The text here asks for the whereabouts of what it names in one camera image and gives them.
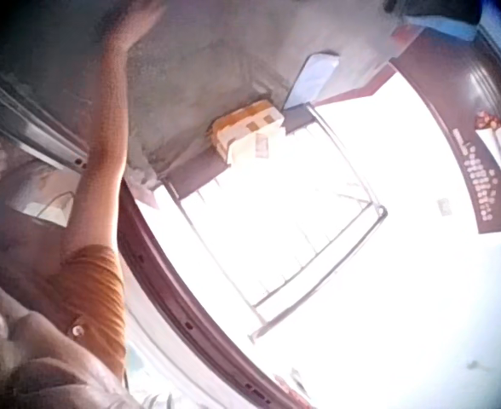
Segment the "ceiling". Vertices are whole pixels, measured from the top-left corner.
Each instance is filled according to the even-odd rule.
[[[0,31],[0,73],[85,137],[113,0],[27,1]],[[268,97],[282,104],[306,58],[340,65],[320,99],[358,88],[398,52],[382,0],[178,0],[131,51],[130,164],[163,175],[208,146],[224,113]]]

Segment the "window bar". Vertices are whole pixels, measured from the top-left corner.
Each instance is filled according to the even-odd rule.
[[[169,193],[169,195],[173,199],[173,202],[175,202],[176,207],[178,207],[179,211],[182,213],[182,215],[186,219],[187,223],[190,225],[190,227],[192,228],[193,232],[198,237],[198,240],[201,242],[201,244],[204,246],[205,250],[212,257],[213,261],[215,262],[215,264],[217,265],[217,267],[220,269],[222,275],[227,279],[227,281],[230,283],[230,285],[237,291],[237,293],[239,294],[239,296],[241,297],[241,299],[243,300],[243,302],[247,305],[247,307],[249,307],[250,311],[252,311],[253,314],[258,318],[258,320],[261,322],[261,324],[265,325],[266,324],[266,320],[260,315],[260,313],[258,313],[258,311],[256,310],[256,308],[254,308],[252,306],[252,304],[249,302],[249,300],[247,300],[245,294],[243,294],[243,292],[238,288],[238,286],[232,281],[232,279],[230,278],[230,276],[226,273],[226,270],[224,270],[224,268],[222,267],[222,265],[220,264],[220,262],[218,261],[218,259],[213,254],[213,252],[210,249],[210,247],[205,243],[205,240],[203,239],[203,237],[201,237],[201,234],[199,234],[198,229],[194,226],[192,220],[190,219],[190,217],[188,216],[188,214],[186,213],[186,211],[182,207],[181,201],[178,199],[178,196],[176,194],[175,189],[171,186],[171,184],[168,181],[163,181],[163,183],[164,183],[165,189],[167,190],[167,192]]]
[[[277,287],[275,290],[271,291],[269,294],[267,294],[264,298],[262,298],[260,301],[258,301],[257,303],[255,303],[254,305],[252,305],[253,308],[258,308],[260,307],[262,304],[264,304],[269,298],[271,298],[272,296],[274,296],[275,294],[277,294],[280,290],[282,290],[284,287],[286,287],[291,281],[293,281],[298,275],[300,275],[301,273],[303,273],[303,271],[305,271],[305,269],[307,268],[307,266],[309,264],[311,264],[311,262],[313,260],[315,260],[318,256],[320,256],[320,254],[322,252],[324,252],[328,247],[330,247],[330,245],[336,241],[345,231],[347,231],[348,228],[350,228],[354,222],[356,222],[356,220],[366,211],[368,210],[368,208],[372,206],[372,203],[369,203],[364,209],[362,209],[358,215],[356,215],[348,224],[347,226],[345,226],[337,235],[336,237],[330,242],[328,243],[321,251],[319,251],[319,253],[317,253],[317,255],[315,257],[313,257],[311,260],[309,260],[297,273],[295,273],[292,277],[290,277],[283,285],[280,285],[279,287]]]
[[[362,176],[358,174],[356,169],[354,168],[353,164],[351,164],[351,161],[348,159],[348,155],[345,153],[345,146],[342,144],[342,142],[337,138],[336,133],[332,130],[332,128],[326,123],[326,121],[320,116],[320,114],[317,112],[317,110],[311,105],[311,104],[306,104],[306,108],[308,109],[309,113],[314,116],[315,122],[322,128],[322,130],[328,135],[332,143],[336,146],[337,150],[343,155],[345,158],[348,166],[351,168],[353,171],[354,176],[357,178],[359,181],[360,185],[366,192],[366,195],[368,198],[370,198],[370,201],[373,203],[373,206],[377,212],[378,216],[381,216],[381,208],[382,206],[377,202],[377,198],[373,194],[372,190],[368,187],[368,184],[364,180]]]
[[[358,251],[362,245],[369,239],[370,235],[379,227],[379,225],[383,222],[385,217],[387,217],[388,212],[383,206],[378,206],[377,211],[379,217],[377,220],[371,225],[371,227],[366,231],[366,233],[356,242],[356,244],[348,251],[348,253],[336,263],[336,265],[330,269],[330,271],[323,276],[319,282],[313,286],[306,294],[304,294],[298,301],[294,302],[289,308],[285,309],[283,312],[277,314],[275,318],[270,320],[266,325],[259,328],[257,331],[249,335],[249,339],[252,342],[255,342],[259,337],[263,337],[268,332],[270,332],[275,326],[277,326],[280,322],[285,320],[288,316],[290,316],[294,311],[302,306],[320,287],[340,268],[340,266],[347,261],[352,255]]]

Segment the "window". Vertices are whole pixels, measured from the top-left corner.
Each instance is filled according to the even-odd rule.
[[[259,337],[333,274],[386,216],[319,122],[272,158],[231,167],[180,202],[187,221],[254,310]]]

